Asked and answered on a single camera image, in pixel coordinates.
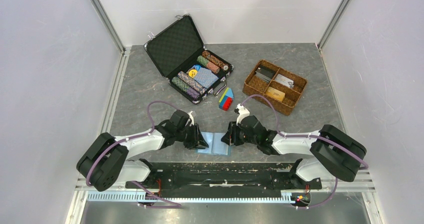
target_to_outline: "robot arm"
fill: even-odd
[[[359,142],[332,125],[324,125],[321,130],[308,133],[282,133],[267,130],[254,115],[250,115],[241,104],[235,112],[237,120],[230,122],[228,132],[221,139],[228,145],[239,146],[252,143],[267,155],[284,155],[289,153],[311,156],[299,159],[290,170],[292,183],[302,186],[315,178],[332,179],[335,176],[346,182],[353,182],[360,163],[353,157],[330,145],[326,141],[313,137],[322,137],[346,148],[363,159],[367,150]]]
[[[170,119],[156,125],[151,133],[151,129],[129,136],[114,137],[107,132],[102,133],[79,160],[76,169],[87,177],[101,153],[121,140],[94,167],[89,178],[90,183],[101,192],[114,183],[125,183],[128,180],[143,182],[151,171],[149,163],[145,160],[131,160],[134,156],[166,148],[175,141],[183,142],[187,149],[209,147],[200,134],[199,125],[194,122],[194,115],[192,111],[186,113],[177,110]]]

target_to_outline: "poker chip case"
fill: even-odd
[[[146,42],[144,49],[160,74],[168,80],[171,87],[193,104],[199,104],[208,95],[213,95],[214,89],[228,78],[234,66],[206,49],[195,23],[189,14],[185,14],[184,16],[178,15],[176,18],[178,18],[177,21]],[[205,87],[206,91],[204,93],[199,93],[198,97],[192,97],[171,80],[177,77],[179,72],[187,73],[194,65],[201,65],[197,60],[199,56],[207,53],[205,51],[210,53],[214,62],[221,61],[220,64],[227,67],[219,68],[217,73],[213,73],[217,77],[217,80],[211,86]]]

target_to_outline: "yellow poker chip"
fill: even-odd
[[[188,72],[188,75],[189,75],[190,77],[194,78],[194,77],[197,75],[197,73],[198,73],[198,71],[197,71],[196,69],[191,69],[191,70]]]

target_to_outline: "wicker basket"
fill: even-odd
[[[267,83],[266,81],[260,79],[255,74],[256,69],[260,66],[264,66],[266,68],[269,68],[273,71],[275,71],[275,75],[272,78],[272,80]],[[280,84],[279,82],[275,81],[275,78],[278,74],[281,74],[287,78],[290,78],[294,82],[294,87],[289,88],[285,85]],[[243,87],[243,93],[250,96],[253,94],[259,94],[264,96],[268,101],[274,106],[275,110],[279,111],[280,113],[288,116],[290,113],[292,113],[293,109],[295,108],[296,104],[298,103],[299,99],[301,98],[301,95],[306,87],[306,84],[308,81],[296,74],[293,74],[281,67],[278,67],[266,60],[260,60],[254,69],[251,71],[249,76],[244,81],[244,87]],[[269,97],[265,95],[265,92],[269,87],[275,88],[279,91],[282,91],[285,93],[284,99],[281,101],[276,100],[272,97]],[[268,106],[268,103],[263,100],[260,97],[254,97],[257,101],[265,104]]]

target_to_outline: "gray tabletop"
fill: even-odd
[[[313,43],[209,44],[207,48],[234,65],[234,71],[227,79],[228,87],[234,93],[230,110],[219,109],[221,95],[209,96],[198,105],[192,104],[161,76],[142,46],[133,46],[110,133],[123,136],[146,131],[151,126],[146,107],[155,100],[171,102],[186,112],[194,110],[197,113],[195,121],[203,132],[224,133],[228,123],[237,118],[232,110],[247,97],[242,92],[244,80],[261,59],[308,80],[293,112],[289,116],[278,113],[281,131],[311,132],[321,129],[324,124],[342,128],[324,64]],[[245,106],[264,127],[275,130],[276,120],[268,106],[254,99]],[[166,104],[158,103],[150,108],[156,125],[169,119],[173,112],[174,109]],[[137,156],[149,162],[294,162],[299,157],[295,154],[268,156],[248,143],[233,147],[230,156],[207,155],[185,149],[179,142]]]

